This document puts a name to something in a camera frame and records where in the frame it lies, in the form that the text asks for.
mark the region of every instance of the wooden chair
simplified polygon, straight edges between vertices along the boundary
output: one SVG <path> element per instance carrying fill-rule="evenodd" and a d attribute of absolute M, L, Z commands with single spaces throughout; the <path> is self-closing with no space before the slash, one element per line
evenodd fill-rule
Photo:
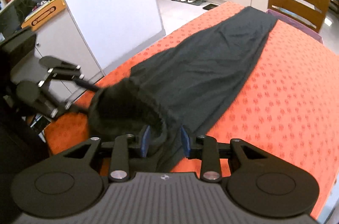
<path fill-rule="evenodd" d="M 319 32 L 330 0 L 268 0 L 268 8 Z"/>

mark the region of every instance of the patterned tablecloth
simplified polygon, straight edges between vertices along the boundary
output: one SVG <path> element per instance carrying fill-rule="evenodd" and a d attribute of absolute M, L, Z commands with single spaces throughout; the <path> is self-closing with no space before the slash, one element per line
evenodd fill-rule
<path fill-rule="evenodd" d="M 243 6 L 224 3 L 138 53 L 98 82 L 112 85 L 130 68 L 235 15 Z M 88 106 L 92 93 L 79 104 Z M 242 138 L 311 173 L 320 196 L 312 212 L 317 218 L 339 169 L 339 57 L 302 31 L 278 21 L 243 89 L 211 128 L 219 142 Z M 45 129 L 54 154 L 88 138 L 86 116 L 67 114 Z M 223 175 L 229 175 L 221 160 Z M 200 161 L 186 160 L 173 172 L 200 172 Z"/>

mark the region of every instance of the storage box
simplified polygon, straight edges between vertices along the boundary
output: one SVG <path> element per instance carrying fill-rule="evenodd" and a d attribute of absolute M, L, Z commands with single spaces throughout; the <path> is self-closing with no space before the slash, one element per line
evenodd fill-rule
<path fill-rule="evenodd" d="M 38 8 L 34 13 L 32 13 L 31 16 L 28 16 L 28 18 L 25 19 L 24 23 L 21 25 L 21 28 L 31 26 L 32 31 L 36 31 L 65 8 L 66 4 L 63 0 L 52 0 L 47 2 Z"/>

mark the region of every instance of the floor mat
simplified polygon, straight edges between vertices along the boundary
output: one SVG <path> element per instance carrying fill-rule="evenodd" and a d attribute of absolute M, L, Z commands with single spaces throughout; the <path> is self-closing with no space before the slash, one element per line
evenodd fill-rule
<path fill-rule="evenodd" d="M 216 7 L 218 7 L 219 5 L 215 5 L 215 4 L 208 4 L 207 6 L 205 6 L 203 9 L 204 10 L 211 10 L 211 9 L 214 9 Z"/>

